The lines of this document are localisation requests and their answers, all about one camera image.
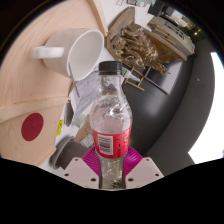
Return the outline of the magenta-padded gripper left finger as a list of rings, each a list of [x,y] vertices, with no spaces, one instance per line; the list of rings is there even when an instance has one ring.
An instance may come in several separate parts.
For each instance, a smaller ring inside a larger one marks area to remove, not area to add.
[[[66,167],[63,177],[81,187],[98,189],[100,161],[95,148],[89,149],[82,157],[74,157]]]

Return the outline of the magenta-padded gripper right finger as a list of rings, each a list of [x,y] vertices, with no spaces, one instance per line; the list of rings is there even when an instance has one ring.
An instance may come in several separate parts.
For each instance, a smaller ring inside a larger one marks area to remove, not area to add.
[[[164,177],[150,157],[142,157],[133,148],[128,149],[123,173],[127,189],[140,188]]]

